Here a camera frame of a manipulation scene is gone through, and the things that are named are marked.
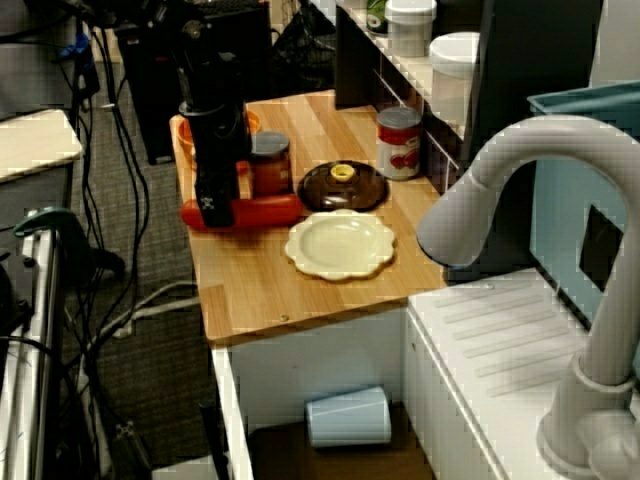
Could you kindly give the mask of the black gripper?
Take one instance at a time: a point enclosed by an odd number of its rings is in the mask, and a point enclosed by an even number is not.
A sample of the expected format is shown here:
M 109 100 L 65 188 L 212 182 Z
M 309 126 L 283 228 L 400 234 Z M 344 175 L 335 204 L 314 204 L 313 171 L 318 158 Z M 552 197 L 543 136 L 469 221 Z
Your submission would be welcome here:
M 196 155 L 196 200 L 207 227 L 231 227 L 235 223 L 233 201 L 238 198 L 235 164 L 246 160 L 251 134 L 243 102 L 223 102 L 196 108 L 179 107 L 188 121 Z

